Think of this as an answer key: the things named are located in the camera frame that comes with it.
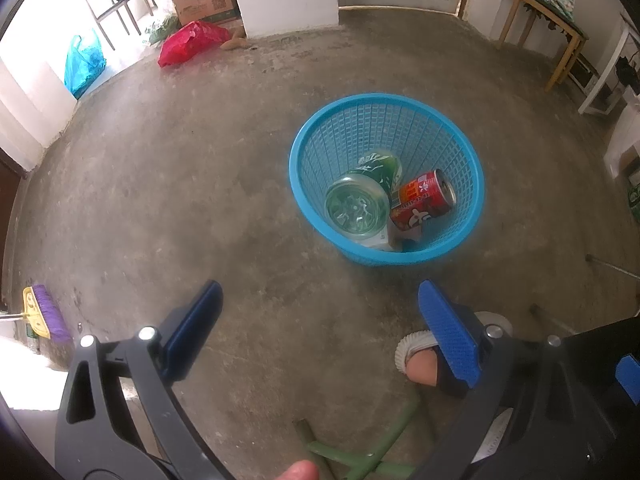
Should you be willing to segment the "person's left hand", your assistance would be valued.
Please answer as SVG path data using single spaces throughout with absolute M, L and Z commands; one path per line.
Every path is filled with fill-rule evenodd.
M 310 460 L 300 460 L 282 472 L 276 480 L 319 480 L 318 467 Z

